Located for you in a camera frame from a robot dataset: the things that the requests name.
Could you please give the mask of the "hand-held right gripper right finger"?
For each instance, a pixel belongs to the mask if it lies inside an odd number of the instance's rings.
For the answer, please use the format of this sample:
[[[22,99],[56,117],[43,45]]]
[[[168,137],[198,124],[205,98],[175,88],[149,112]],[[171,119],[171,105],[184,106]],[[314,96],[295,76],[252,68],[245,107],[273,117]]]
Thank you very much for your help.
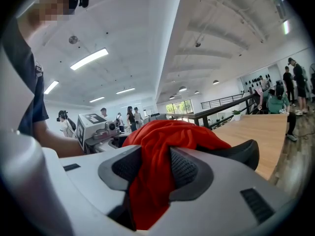
[[[186,149],[170,150],[175,190],[151,236],[241,236],[275,225],[290,197],[238,161]]]

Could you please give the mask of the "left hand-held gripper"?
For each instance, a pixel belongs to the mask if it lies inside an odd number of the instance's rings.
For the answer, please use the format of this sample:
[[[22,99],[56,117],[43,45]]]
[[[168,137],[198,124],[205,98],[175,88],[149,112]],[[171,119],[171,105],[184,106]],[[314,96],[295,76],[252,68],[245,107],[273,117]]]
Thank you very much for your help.
[[[121,148],[128,134],[97,114],[79,114],[76,137],[85,154]]]

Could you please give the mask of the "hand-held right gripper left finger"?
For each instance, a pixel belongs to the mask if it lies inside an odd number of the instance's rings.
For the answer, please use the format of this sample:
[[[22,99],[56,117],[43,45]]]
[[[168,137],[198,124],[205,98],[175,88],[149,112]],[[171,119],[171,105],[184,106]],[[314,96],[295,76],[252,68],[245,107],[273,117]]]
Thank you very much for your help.
[[[128,191],[142,164],[140,146],[63,158],[61,164],[74,186],[97,210],[136,230]]]

